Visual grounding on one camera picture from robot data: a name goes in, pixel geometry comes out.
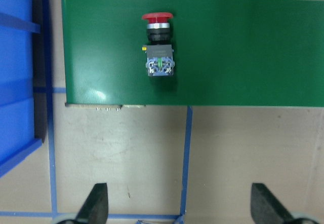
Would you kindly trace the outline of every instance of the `green surface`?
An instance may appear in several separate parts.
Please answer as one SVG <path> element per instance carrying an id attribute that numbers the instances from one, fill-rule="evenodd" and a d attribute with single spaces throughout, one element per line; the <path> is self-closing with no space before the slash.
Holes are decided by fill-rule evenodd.
<path id="1" fill-rule="evenodd" d="M 324 106 L 324 2 L 62 0 L 68 103 Z M 145 68 L 149 12 L 171 12 L 175 73 Z"/>

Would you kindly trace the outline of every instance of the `blue container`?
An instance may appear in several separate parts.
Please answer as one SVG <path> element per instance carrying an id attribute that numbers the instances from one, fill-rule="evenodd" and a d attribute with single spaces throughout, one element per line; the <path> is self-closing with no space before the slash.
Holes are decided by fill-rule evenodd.
<path id="1" fill-rule="evenodd" d="M 41 146 L 34 139 L 31 0 L 0 0 L 0 177 Z"/>

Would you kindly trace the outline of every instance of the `silver metal ring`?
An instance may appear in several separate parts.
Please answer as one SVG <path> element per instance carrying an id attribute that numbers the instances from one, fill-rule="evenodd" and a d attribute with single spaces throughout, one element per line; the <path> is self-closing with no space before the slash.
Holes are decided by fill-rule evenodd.
<path id="1" fill-rule="evenodd" d="M 147 24 L 147 29 L 170 28 L 169 23 L 151 23 Z"/>

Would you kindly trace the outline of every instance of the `blue plastic bin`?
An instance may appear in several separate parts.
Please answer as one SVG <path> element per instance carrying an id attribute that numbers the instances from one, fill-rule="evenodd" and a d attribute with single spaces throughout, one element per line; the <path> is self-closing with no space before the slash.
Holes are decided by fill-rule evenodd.
<path id="1" fill-rule="evenodd" d="M 0 177 L 41 146 L 34 139 L 31 0 L 0 0 Z"/>

